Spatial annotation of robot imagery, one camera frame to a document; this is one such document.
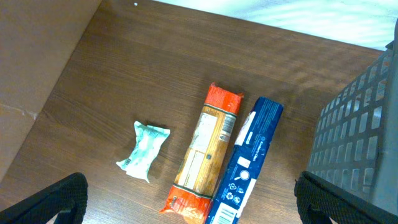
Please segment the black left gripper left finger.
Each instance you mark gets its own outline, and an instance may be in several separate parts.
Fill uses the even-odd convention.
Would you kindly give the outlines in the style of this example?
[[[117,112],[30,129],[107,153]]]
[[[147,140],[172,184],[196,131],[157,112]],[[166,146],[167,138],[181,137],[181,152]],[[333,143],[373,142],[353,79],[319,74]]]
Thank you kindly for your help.
[[[1,211],[1,223],[81,224],[87,202],[86,177],[76,172]]]

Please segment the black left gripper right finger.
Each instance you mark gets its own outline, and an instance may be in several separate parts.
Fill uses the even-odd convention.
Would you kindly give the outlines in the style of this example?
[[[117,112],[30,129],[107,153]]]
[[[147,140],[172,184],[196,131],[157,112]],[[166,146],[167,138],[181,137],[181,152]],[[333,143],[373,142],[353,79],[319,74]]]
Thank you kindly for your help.
[[[397,223],[397,215],[308,171],[300,173],[294,195],[302,223]]]

